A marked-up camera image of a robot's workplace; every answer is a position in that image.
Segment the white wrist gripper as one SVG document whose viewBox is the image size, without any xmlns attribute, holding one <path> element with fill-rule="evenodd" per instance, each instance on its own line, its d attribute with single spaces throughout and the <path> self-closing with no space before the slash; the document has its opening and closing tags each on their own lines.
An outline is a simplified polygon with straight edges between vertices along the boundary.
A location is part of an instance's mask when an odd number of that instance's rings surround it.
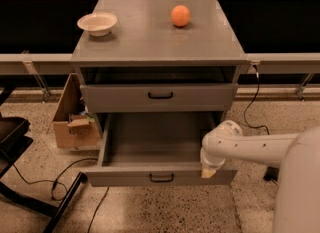
<svg viewBox="0 0 320 233">
<path fill-rule="evenodd" d="M 200 161 L 204 167 L 201 170 L 201 177 L 203 179 L 209 179 L 216 174 L 216 170 L 224 165 L 225 158 L 213 156 L 202 147 L 200 150 Z"/>
</svg>

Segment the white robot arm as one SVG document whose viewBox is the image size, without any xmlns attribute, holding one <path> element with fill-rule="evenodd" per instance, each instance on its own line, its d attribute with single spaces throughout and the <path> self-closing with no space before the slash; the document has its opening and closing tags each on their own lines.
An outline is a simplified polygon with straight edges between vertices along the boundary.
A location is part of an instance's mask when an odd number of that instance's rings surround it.
<svg viewBox="0 0 320 233">
<path fill-rule="evenodd" d="M 212 177 L 227 158 L 279 170 L 273 233 L 320 233 L 320 127 L 303 133 L 245 136 L 226 120 L 202 139 L 202 176 Z"/>
</svg>

